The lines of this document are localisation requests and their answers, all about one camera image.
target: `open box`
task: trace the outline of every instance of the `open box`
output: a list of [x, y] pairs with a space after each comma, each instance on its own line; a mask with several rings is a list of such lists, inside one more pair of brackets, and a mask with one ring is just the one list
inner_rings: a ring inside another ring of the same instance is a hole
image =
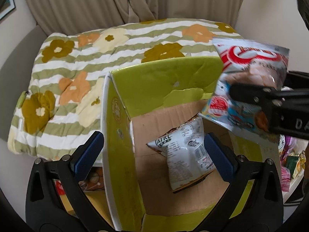
[[[146, 146], [199, 113], [215, 89], [223, 63], [219, 57], [159, 60], [110, 72], [103, 89], [103, 171], [107, 201], [116, 230], [190, 231], [211, 211], [228, 183], [215, 170], [201, 183], [173, 193], [166, 158]], [[279, 163], [278, 147], [229, 134], [204, 120], [204, 131], [245, 153]], [[239, 214], [249, 182], [232, 216]]]

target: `curtain fold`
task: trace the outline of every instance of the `curtain fold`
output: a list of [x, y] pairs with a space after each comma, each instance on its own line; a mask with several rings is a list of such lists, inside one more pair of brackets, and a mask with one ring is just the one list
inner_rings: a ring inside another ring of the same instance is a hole
[[26, 0], [47, 33], [75, 35], [163, 18], [198, 18], [236, 24], [241, 0]]

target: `white shelf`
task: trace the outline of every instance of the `white shelf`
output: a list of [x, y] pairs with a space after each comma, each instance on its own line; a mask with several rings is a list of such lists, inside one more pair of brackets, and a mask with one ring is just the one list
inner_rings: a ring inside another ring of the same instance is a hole
[[285, 203], [288, 198], [291, 196], [291, 194], [294, 192], [300, 181], [302, 180], [304, 176], [304, 169], [302, 169], [299, 173], [299, 175], [296, 177], [296, 179], [291, 180], [290, 182], [290, 189], [288, 192], [282, 192], [283, 195], [283, 203]]

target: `blue gripper pad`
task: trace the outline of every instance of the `blue gripper pad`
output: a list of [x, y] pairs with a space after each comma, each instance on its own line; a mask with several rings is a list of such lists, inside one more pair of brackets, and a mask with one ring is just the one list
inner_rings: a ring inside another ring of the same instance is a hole
[[104, 136], [95, 131], [84, 145], [79, 146], [72, 155], [71, 170], [76, 181], [86, 179], [91, 167], [103, 149]]
[[222, 179], [231, 183], [238, 167], [234, 152], [224, 146], [213, 133], [205, 135], [204, 146]]

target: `striped bedding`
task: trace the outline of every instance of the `striped bedding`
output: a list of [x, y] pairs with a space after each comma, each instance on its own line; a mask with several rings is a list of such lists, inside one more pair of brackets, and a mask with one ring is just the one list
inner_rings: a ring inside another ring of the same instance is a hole
[[197, 19], [51, 34], [35, 59], [28, 91], [17, 102], [9, 150], [48, 160], [72, 154], [100, 130], [102, 87], [109, 71], [164, 58], [217, 55], [213, 36], [241, 38], [229, 25]]

